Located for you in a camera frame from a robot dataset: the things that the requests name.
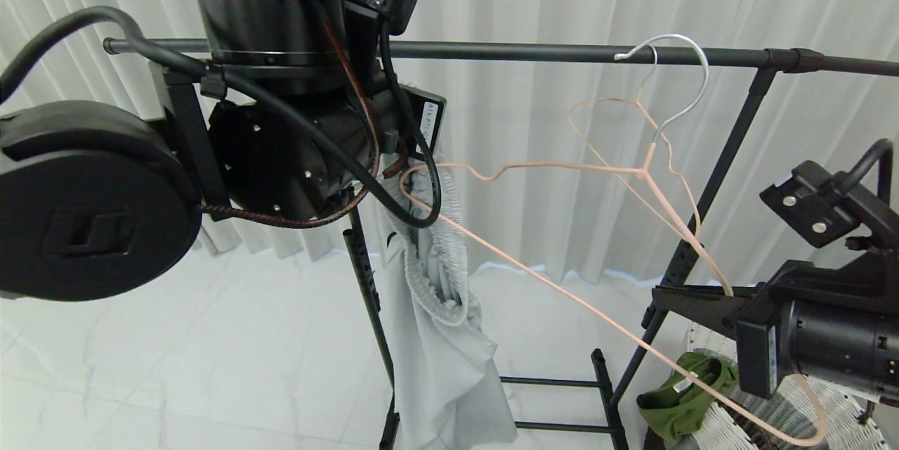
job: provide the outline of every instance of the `white marble floor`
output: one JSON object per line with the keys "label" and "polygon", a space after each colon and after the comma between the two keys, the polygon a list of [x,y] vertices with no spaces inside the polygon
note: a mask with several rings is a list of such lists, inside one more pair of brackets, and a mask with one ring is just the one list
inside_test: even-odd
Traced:
{"label": "white marble floor", "polygon": [[[565,285],[640,331],[648,290],[607,280]],[[633,345],[525,274],[473,279],[502,374],[593,379],[602,348],[613,380]],[[345,254],[310,263],[245,249],[192,252],[131,293],[93,303],[3,300],[3,450],[364,450],[378,446],[389,385]],[[686,322],[658,343],[675,357]],[[667,372],[645,362],[622,405]],[[519,419],[603,423],[597,392],[507,386]],[[520,431],[513,448],[611,448],[607,437]]]}

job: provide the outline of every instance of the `cable clip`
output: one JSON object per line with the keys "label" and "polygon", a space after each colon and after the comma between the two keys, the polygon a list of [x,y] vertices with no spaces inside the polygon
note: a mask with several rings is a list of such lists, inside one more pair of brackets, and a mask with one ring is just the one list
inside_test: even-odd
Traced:
{"label": "cable clip", "polygon": [[225,84],[225,69],[218,64],[206,63],[206,76],[199,79],[199,94],[207,98],[222,100],[228,95]]}

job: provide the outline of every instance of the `black cable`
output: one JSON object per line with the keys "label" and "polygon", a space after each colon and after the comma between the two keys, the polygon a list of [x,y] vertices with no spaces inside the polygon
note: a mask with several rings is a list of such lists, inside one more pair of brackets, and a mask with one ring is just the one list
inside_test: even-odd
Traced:
{"label": "black cable", "polygon": [[[148,41],[134,18],[121,11],[121,9],[110,8],[110,6],[94,6],[93,8],[80,9],[80,11],[63,16],[63,18],[42,30],[31,41],[28,41],[28,44],[25,44],[25,47],[19,51],[19,54],[13,58],[13,61],[0,75],[0,104],[3,104],[19,88],[28,72],[49,49],[65,39],[65,37],[68,37],[68,35],[74,34],[74,32],[88,27],[88,25],[97,24],[97,22],[114,22],[116,25],[119,25],[119,28],[125,33],[125,39],[128,40],[132,48],[148,60],[153,60],[153,62],[194,78],[202,78],[206,75],[206,64],[202,60],[188,57],[182,53],[177,53],[177,51],[168,50]],[[404,206],[394,200],[388,190],[375,177],[370,175],[353,156],[349,155],[346,150],[335,143],[330,136],[325,134],[304,114],[278,98],[272,92],[267,91],[266,88],[259,86],[253,80],[244,78],[244,76],[238,73],[231,72],[231,70],[225,70],[223,78],[225,84],[235,91],[256,99],[260,105],[268,108],[274,114],[280,115],[285,120],[290,121],[290,123],[296,124],[296,126],[305,131],[315,143],[333,154],[343,164],[344,168],[347,168],[347,171],[353,174],[353,177],[356,177],[360,183],[369,188],[370,193],[381,201],[389,212],[395,214],[404,223],[412,227],[424,228],[437,220],[436,216],[430,222],[427,219],[422,220],[405,210]]]}
{"label": "black cable", "polygon": [[867,149],[855,166],[837,183],[837,192],[847,194],[860,184],[861,180],[877,164],[877,197],[887,206],[890,204],[890,191],[893,187],[893,142],[881,139]]}
{"label": "black cable", "polygon": [[443,194],[440,189],[440,174],[437,172],[437,163],[434,161],[434,154],[431,151],[431,147],[428,146],[427,140],[424,139],[424,134],[421,133],[421,127],[418,127],[418,121],[415,120],[415,115],[412,112],[412,103],[409,102],[408,95],[405,95],[405,91],[403,91],[399,86],[399,81],[396,79],[396,72],[393,67],[393,59],[391,57],[391,19],[396,12],[396,6],[398,5],[398,0],[384,0],[386,6],[384,6],[384,11],[381,15],[381,20],[379,21],[380,28],[380,51],[381,51],[381,65],[384,67],[384,74],[388,79],[388,84],[391,85],[391,92],[393,93],[396,100],[399,102],[399,109],[404,115],[405,120],[408,121],[409,126],[412,127],[412,137],[415,140],[415,143],[421,148],[421,154],[424,155],[424,164],[427,165],[428,168],[428,177],[431,179],[431,195],[433,195],[433,201],[431,201],[431,212],[428,214],[427,220],[430,220],[433,217],[434,220],[437,220],[437,217],[440,216],[440,207],[442,206]]}

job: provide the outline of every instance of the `light gray garment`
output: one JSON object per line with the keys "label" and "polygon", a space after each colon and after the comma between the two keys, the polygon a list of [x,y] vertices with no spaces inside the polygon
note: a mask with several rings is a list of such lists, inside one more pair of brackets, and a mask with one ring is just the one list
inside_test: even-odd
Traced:
{"label": "light gray garment", "polygon": [[[441,172],[440,179],[444,213],[461,220],[452,176]],[[397,178],[384,185],[407,203]],[[431,200],[426,173],[414,177],[414,187]],[[465,237],[440,221],[414,230],[385,210],[382,218],[386,233],[395,233],[380,280],[386,283],[382,315],[400,414],[398,450],[469,450],[513,441],[515,422],[492,359],[497,344],[481,331],[481,306],[468,292]]]}

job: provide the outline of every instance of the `black cylindrical motor housing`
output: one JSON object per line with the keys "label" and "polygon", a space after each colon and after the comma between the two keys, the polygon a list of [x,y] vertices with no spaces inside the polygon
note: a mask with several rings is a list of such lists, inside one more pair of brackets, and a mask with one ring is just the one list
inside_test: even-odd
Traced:
{"label": "black cylindrical motor housing", "polygon": [[789,344],[799,372],[899,397],[899,318],[795,303]]}
{"label": "black cylindrical motor housing", "polygon": [[[212,59],[279,95],[333,91],[346,84],[315,9],[306,0],[198,0]],[[346,40],[343,0],[322,0]]]}

